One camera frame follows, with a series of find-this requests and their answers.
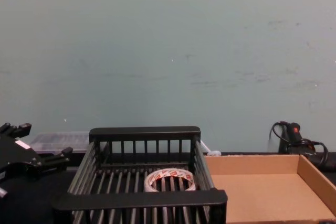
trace black power cord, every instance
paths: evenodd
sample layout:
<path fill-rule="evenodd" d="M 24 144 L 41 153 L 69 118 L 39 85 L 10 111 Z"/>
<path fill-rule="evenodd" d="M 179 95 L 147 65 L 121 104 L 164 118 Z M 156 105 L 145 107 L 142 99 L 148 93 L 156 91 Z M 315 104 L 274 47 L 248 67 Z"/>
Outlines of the black power cord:
<path fill-rule="evenodd" d="M 286 128 L 286 131 L 288 133 L 288 139 L 282 137 L 276 132 L 275 128 L 277 126 L 282 127 L 282 129 L 284 129 L 284 127 Z M 292 147 L 306 147 L 310 149 L 312 153 L 306 153 L 306 152 L 305 153 L 309 155 L 314 155 L 316 157 L 318 156 L 318 154 L 316 153 L 315 146 L 321 145 L 323 147 L 323 155 L 319 159 L 318 162 L 313 162 L 313 163 L 314 165 L 316 165 L 317 168 L 323 168 L 326 165 L 327 160 L 328 160 L 329 152 L 328 152 L 327 147 L 321 142 L 311 141 L 309 139 L 302 138 L 299 131 L 300 131 L 300 125 L 297 123 L 288 123 L 285 121 L 276 122 L 272 125 L 272 128 L 269 132 L 269 141 L 271 140 L 271 135 L 273 132 L 275 136 L 277 136 L 280 140 L 282 140 L 285 143 L 286 153 L 288 154 L 294 153 L 292 151 Z"/>

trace open cardboard box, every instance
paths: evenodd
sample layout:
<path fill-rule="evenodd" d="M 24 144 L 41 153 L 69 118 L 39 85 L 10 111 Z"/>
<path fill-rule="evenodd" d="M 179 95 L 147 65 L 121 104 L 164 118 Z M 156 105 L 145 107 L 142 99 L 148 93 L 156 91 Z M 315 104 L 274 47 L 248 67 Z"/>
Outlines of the open cardboard box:
<path fill-rule="evenodd" d="M 319 223 L 336 219 L 336 187 L 304 156 L 206 157 L 228 196 L 226 223 Z"/>

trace clear plastic container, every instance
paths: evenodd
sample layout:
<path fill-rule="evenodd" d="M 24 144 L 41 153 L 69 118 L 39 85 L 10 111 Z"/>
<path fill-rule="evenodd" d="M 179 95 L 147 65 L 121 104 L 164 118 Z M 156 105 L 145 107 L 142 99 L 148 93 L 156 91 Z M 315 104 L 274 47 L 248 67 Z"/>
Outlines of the clear plastic container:
<path fill-rule="evenodd" d="M 67 147 L 73 152 L 85 152 L 89 145 L 89 132 L 40 133 L 30 143 L 37 153 L 60 153 Z"/>

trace black plastic basket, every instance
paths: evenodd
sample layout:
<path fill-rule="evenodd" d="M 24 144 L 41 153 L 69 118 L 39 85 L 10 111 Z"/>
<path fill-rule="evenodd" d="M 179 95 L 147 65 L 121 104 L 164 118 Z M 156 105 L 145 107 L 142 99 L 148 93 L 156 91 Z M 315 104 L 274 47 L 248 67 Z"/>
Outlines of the black plastic basket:
<path fill-rule="evenodd" d="M 68 193 L 52 202 L 55 224 L 225 223 L 227 196 L 214 188 L 198 127 L 97 128 L 89 136 Z M 172 142 L 178 143 L 177 152 Z M 155 152 L 149 152 L 149 143 L 155 143 Z M 185 143 L 190 145 L 187 152 L 182 151 Z M 137 152 L 139 144 L 143 152 Z M 160 191 L 143 191 L 147 174 L 172 167 L 192 172 L 197 190 L 185 191 L 187 182 L 167 177 L 157 183 Z"/>

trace black cable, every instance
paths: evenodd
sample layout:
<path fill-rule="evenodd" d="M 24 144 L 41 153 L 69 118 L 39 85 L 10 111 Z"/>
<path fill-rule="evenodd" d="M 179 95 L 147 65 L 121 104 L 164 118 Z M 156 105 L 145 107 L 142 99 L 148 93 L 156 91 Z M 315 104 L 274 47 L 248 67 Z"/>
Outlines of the black cable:
<path fill-rule="evenodd" d="M 280 138 L 281 140 L 285 141 L 286 143 L 290 144 L 290 142 L 289 142 L 287 139 L 283 138 L 282 136 L 280 136 L 280 135 L 275 131 L 275 127 L 276 127 L 276 126 L 286 126 L 286 127 L 287 127 L 288 125 L 289 125 L 289 123 L 287 123 L 287 122 L 285 122 L 285 121 L 280 121 L 280 122 L 276 122 L 275 124 L 273 124 L 273 126 L 272 126 L 272 128 L 271 128 L 271 130 L 270 130 L 270 132 L 269 132 L 269 138 L 268 138 L 268 140 L 269 140 L 269 141 L 271 140 L 271 135 L 272 135 L 272 132 L 273 132 L 275 136 L 277 136 L 277 137 Z"/>
<path fill-rule="evenodd" d="M 317 167 L 321 167 L 321 166 L 325 165 L 326 162 L 327 162 L 327 160 L 328 160 L 329 151 L 328 151 L 327 147 L 322 142 L 311 141 L 311 140 L 306 139 L 306 138 L 302 138 L 299 141 L 290 142 L 289 140 L 287 140 L 287 139 L 283 138 L 282 136 L 280 136 L 275 131 L 275 127 L 276 126 L 285 126 L 285 127 L 287 127 L 288 125 L 289 125 L 289 123 L 288 122 L 284 122 L 284 121 L 276 122 L 275 124 L 273 124 L 272 128 L 271 128 L 271 130 L 269 132 L 269 141 L 271 140 L 271 134 L 273 132 L 275 136 L 277 136 L 279 139 L 281 139 L 281 140 L 283 140 L 283 141 L 285 141 L 287 143 L 287 145 L 286 145 L 286 152 L 287 153 L 289 153 L 289 148 L 290 147 L 307 146 L 307 147 L 312 147 L 313 150 L 315 150 L 314 146 L 321 145 L 323 147 L 323 156 L 321 158 L 321 161 L 317 165 Z"/>

